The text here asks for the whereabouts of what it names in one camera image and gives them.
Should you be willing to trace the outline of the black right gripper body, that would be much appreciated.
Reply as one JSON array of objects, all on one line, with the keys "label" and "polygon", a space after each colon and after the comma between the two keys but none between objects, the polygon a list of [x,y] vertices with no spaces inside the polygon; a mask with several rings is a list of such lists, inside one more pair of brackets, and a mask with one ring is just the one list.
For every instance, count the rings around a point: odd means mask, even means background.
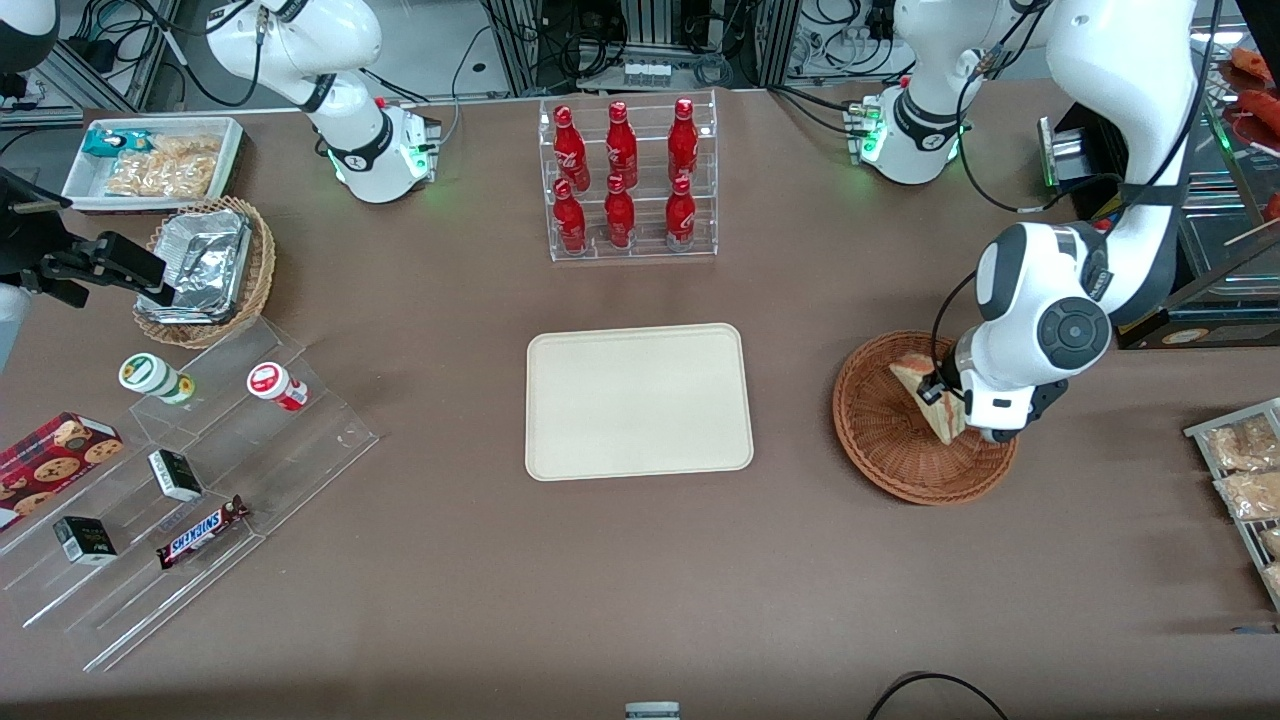
[{"label": "black right gripper body", "polygon": [[90,291],[76,279],[93,274],[96,242],[69,232],[61,210],[70,201],[1,170],[3,282],[83,307]]}]

